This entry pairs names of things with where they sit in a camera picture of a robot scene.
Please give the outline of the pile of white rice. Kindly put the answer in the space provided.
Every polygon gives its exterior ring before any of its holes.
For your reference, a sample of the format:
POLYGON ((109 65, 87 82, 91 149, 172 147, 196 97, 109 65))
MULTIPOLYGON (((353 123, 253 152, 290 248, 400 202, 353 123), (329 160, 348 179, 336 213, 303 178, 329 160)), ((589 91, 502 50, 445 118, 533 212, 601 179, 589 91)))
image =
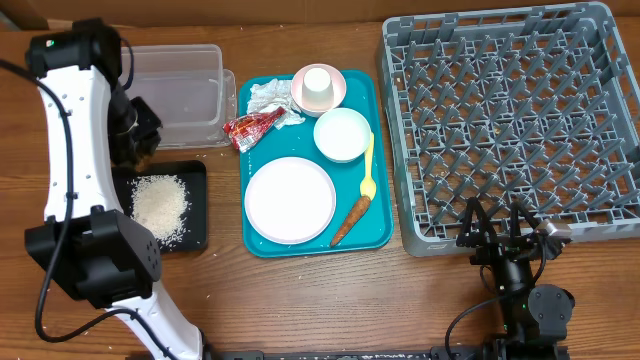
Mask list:
POLYGON ((175 248, 188 233, 185 221, 191 203, 185 182, 176 175, 149 175, 131 185, 131 217, 151 231, 161 249, 175 248))

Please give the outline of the brown carrot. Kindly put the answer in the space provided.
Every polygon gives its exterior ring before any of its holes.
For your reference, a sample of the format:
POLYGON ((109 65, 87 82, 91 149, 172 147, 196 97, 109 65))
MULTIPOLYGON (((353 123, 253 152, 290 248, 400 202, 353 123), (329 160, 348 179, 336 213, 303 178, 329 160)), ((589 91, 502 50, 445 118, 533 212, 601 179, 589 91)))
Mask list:
POLYGON ((355 224, 364 216, 371 204, 371 198, 364 195, 361 196, 351 208, 350 212, 344 219, 340 228, 331 240, 330 247, 336 247, 352 230, 355 224))

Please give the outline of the white round plate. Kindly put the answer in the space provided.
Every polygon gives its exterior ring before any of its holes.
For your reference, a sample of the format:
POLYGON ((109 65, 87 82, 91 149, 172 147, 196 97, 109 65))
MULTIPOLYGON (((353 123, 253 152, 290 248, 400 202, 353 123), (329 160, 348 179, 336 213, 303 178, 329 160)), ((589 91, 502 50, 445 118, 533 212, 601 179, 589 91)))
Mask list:
POLYGON ((282 245, 319 236, 336 206, 336 190, 328 173, 301 157, 268 162, 249 180, 244 194, 244 211, 252 228, 282 245))

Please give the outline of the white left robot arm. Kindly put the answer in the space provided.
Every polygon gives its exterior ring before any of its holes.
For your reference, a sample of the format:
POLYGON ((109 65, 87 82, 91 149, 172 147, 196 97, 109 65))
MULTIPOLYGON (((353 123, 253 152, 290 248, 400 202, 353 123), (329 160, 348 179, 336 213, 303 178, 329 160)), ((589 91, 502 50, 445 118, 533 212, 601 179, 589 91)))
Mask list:
POLYGON ((157 240, 128 217, 112 170, 154 153, 160 119, 126 89, 122 38, 99 19, 35 37, 27 75, 46 110, 50 185, 44 222, 28 229, 28 254, 75 300, 124 322, 157 359, 209 359, 205 335, 161 281, 157 240))

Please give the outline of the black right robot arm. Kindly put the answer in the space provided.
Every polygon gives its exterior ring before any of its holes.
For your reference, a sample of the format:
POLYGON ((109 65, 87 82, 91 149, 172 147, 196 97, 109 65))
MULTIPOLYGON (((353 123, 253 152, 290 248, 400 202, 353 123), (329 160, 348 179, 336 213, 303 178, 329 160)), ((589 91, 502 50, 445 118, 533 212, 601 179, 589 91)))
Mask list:
POLYGON ((445 351, 451 359, 568 359, 568 349, 558 343, 567 337, 567 324, 575 298, 555 285, 540 284, 546 264, 556 259, 571 242, 565 223, 539 221, 519 202, 510 205, 509 233, 499 234, 480 200, 467 201, 463 229, 456 245, 472 248, 470 263, 488 269, 492 284, 485 286, 494 297, 459 314, 445 333, 445 351), (476 347, 453 347, 451 334, 467 315, 498 304, 504 332, 486 337, 476 347))

